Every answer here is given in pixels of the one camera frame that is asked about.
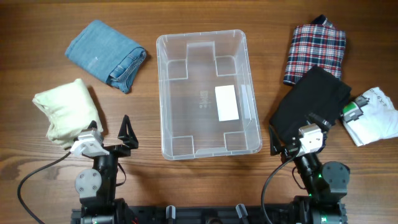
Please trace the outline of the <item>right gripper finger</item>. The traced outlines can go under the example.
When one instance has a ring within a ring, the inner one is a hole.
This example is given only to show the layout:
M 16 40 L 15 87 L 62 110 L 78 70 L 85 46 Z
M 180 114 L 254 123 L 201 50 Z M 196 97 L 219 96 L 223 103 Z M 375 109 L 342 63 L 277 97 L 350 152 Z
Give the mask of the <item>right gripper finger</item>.
M 283 146 L 279 140 L 274 128 L 269 125 L 269 136 L 270 136 L 270 155 L 276 156 L 283 151 Z
M 322 131 L 329 131 L 332 127 L 332 125 L 326 119 L 315 113 L 309 113 L 306 116 L 306 119 L 310 122 L 310 124 L 316 124 Z

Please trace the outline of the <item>cream yellow shirt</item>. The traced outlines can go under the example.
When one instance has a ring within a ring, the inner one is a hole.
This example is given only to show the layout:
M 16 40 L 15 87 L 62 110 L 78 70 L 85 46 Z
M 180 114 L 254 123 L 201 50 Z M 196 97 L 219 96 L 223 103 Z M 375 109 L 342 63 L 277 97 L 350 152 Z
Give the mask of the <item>cream yellow shirt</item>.
M 32 102 L 50 122 L 46 137 L 63 149 L 71 147 L 73 140 L 92 121 L 96 121 L 98 131 L 103 132 L 98 110 L 80 78 L 37 93 Z

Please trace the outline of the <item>black garment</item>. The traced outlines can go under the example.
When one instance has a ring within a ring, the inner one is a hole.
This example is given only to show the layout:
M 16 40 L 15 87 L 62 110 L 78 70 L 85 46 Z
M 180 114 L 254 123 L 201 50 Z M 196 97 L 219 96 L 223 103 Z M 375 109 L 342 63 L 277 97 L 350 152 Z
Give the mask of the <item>black garment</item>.
M 270 125 L 279 139 L 290 144 L 313 113 L 332 126 L 351 98 L 351 87 L 324 69 L 312 67 L 284 96 Z

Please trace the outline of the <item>white printed t-shirt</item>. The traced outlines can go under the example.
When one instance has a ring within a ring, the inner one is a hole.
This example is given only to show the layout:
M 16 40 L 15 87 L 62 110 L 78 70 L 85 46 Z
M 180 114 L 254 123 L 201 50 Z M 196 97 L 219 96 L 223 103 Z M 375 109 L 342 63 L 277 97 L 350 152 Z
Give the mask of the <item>white printed t-shirt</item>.
M 343 108 L 341 121 L 355 145 L 397 137 L 397 110 L 378 88 L 371 88 Z

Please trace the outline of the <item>blue denim jeans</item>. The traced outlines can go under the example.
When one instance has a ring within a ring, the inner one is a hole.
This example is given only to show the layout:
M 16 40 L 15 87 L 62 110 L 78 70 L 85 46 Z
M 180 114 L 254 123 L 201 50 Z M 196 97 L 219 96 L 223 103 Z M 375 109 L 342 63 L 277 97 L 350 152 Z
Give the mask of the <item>blue denim jeans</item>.
M 146 55 L 140 44 L 99 20 L 85 27 L 65 51 L 73 63 L 125 94 Z

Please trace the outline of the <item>plaid flannel shirt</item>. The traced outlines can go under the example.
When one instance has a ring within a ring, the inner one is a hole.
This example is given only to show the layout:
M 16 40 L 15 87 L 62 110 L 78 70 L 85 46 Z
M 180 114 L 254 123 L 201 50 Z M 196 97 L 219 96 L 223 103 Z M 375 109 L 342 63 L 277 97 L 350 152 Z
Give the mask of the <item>plaid flannel shirt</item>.
M 323 14 L 311 23 L 297 26 L 292 34 L 283 84 L 295 85 L 312 67 L 342 77 L 346 33 Z

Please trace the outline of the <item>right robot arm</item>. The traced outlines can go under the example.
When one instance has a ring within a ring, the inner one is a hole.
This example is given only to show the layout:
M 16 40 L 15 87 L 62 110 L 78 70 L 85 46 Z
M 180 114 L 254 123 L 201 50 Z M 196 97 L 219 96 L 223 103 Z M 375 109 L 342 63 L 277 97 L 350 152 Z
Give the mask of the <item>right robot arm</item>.
M 261 194 L 261 209 L 266 223 L 344 224 L 348 222 L 345 204 L 341 199 L 348 193 L 350 169 L 343 163 L 321 163 L 318 154 L 325 147 L 331 124 L 310 113 L 307 125 L 298 129 L 292 143 L 283 145 L 272 126 L 269 126 L 271 155 L 280 155 L 282 164 L 267 178 Z M 307 196 L 295 196 L 289 204 L 265 204 L 265 192 L 271 179 L 288 163 L 303 182 L 300 187 Z

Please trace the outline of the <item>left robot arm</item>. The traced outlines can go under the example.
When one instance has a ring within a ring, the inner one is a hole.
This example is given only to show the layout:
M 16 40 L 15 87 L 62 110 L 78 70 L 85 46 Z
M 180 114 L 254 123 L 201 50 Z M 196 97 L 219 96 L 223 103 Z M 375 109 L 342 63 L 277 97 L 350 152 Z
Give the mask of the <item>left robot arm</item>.
M 74 140 L 70 152 L 74 156 L 84 156 L 93 160 L 93 167 L 81 171 L 75 179 L 75 189 L 79 194 L 81 208 L 73 210 L 71 222 L 74 224 L 138 223 L 138 218 L 123 198 L 116 198 L 119 170 L 123 170 L 118 159 L 129 157 L 139 142 L 132 130 L 129 116 L 125 115 L 118 139 L 121 144 L 105 146 L 103 136 L 92 121 Z

